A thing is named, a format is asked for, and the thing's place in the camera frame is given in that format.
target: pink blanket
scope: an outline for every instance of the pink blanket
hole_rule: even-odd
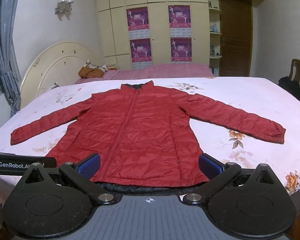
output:
[[[103,78],[81,78],[76,84],[101,80],[183,77],[213,77],[213,74],[207,65],[202,64],[160,64],[138,70],[109,70],[104,74]]]

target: poster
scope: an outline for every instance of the poster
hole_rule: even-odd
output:
[[[170,38],[171,40],[171,61],[191,62],[192,45],[191,38]]]
[[[130,40],[133,69],[142,69],[152,65],[150,39]]]
[[[150,38],[148,7],[127,9],[130,40]]]
[[[170,36],[191,37],[190,5],[168,5]]]

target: gray ribbed platform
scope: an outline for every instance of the gray ribbed platform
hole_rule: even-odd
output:
[[[124,196],[99,207],[91,220],[59,240],[235,240],[216,228],[199,207],[177,196]],[[277,240],[288,240],[282,236]]]

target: jacket collar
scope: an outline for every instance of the jacket collar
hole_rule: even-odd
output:
[[[152,88],[154,86],[154,83],[152,80],[150,80],[149,82],[140,84],[140,85],[141,85],[140,90],[146,90],[146,89]],[[121,84],[120,89],[121,90],[131,90],[131,91],[135,90],[135,88],[131,87],[129,84]]]

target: bed headboard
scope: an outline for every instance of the bed headboard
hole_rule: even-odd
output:
[[[52,45],[42,52],[28,67],[21,83],[21,108],[57,83],[59,86],[74,84],[79,70],[87,60],[97,65],[98,57],[75,42]]]

